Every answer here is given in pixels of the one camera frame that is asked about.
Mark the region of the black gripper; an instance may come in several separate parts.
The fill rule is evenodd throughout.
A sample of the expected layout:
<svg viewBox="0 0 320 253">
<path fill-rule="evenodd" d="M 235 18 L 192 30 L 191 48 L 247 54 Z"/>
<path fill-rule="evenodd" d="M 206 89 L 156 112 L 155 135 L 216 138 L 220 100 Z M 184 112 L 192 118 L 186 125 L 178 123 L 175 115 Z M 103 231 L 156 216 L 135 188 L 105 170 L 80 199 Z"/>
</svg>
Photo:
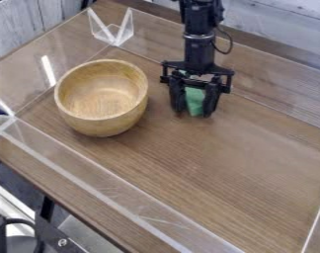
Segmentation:
<svg viewBox="0 0 320 253">
<path fill-rule="evenodd" d="M 183 61 L 163 61 L 159 82 L 168 84 L 170 106 L 176 113 L 184 110 L 184 87 L 204 90 L 202 115 L 208 118 L 214 113 L 220 94 L 231 92 L 235 72 L 215 63 L 204 69 L 188 68 Z"/>
</svg>

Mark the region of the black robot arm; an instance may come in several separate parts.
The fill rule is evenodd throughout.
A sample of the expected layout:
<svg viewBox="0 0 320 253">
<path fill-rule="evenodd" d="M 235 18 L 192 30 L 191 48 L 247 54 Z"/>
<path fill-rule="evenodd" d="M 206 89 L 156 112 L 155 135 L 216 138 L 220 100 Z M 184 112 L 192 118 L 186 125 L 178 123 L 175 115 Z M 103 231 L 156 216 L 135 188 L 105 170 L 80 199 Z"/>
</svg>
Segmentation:
<svg viewBox="0 0 320 253">
<path fill-rule="evenodd" d="M 215 52 L 228 54 L 216 47 L 215 31 L 223 21 L 222 0 L 172 0 L 178 2 L 183 24 L 183 60 L 160 63 L 159 82 L 168 88 L 170 106 L 180 113 L 187 105 L 186 89 L 204 92 L 202 117 L 216 110 L 222 94 L 231 92 L 235 72 L 215 64 Z"/>
</svg>

